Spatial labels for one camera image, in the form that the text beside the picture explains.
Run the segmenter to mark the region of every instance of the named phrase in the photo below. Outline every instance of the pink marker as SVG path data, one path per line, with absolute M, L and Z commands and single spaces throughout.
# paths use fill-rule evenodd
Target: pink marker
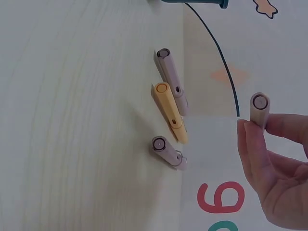
M 152 139 L 152 150 L 171 166 L 178 170 L 185 170 L 187 158 L 180 151 L 175 150 L 163 136 L 156 136 Z
M 177 104 L 181 116 L 186 116 L 188 113 L 188 102 L 184 94 L 184 90 L 180 85 L 180 79 L 175 69 L 174 61 L 170 50 L 163 48 L 157 52 L 159 64 L 164 73 L 167 83 L 171 87 L 171 92 Z

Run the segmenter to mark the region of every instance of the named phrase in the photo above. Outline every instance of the yellow marker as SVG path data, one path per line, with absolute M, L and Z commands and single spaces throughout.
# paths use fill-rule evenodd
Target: yellow marker
M 173 98 L 169 84 L 158 83 L 154 88 L 154 92 L 166 113 L 170 127 L 178 141 L 183 144 L 187 143 L 188 137 L 186 128 Z

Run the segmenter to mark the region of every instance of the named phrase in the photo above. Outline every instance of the cartoon fish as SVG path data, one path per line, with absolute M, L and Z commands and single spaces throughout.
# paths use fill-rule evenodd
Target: cartoon fish
M 256 11 L 260 14 L 265 14 L 268 18 L 273 19 L 274 15 L 278 13 L 269 0 L 253 0 L 256 6 Z

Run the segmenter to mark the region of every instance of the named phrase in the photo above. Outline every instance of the white table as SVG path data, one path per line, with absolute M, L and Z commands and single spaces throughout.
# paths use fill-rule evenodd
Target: white table
M 151 97 L 154 50 L 183 78 L 181 4 L 0 0 L 0 231 L 176 231 L 176 144 Z

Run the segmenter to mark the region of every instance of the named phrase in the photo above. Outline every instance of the pastel pen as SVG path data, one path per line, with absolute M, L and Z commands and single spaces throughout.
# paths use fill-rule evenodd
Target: pastel pen
M 151 142 L 151 149 L 174 168 L 178 170 L 186 169 L 187 158 L 180 151 L 175 150 L 165 137 L 154 137 Z
M 187 143 L 188 137 L 182 117 L 171 93 L 168 83 L 158 83 L 154 87 L 154 92 L 164 110 L 170 127 L 180 143 Z
M 250 100 L 250 121 L 256 123 L 262 130 L 265 129 L 269 112 L 270 99 L 263 93 L 258 92 Z
M 188 102 L 184 90 L 180 84 L 178 73 L 175 69 L 174 61 L 170 50 L 163 48 L 157 52 L 159 64 L 164 73 L 167 83 L 171 87 L 171 92 L 177 104 L 181 116 L 186 116 L 188 113 Z

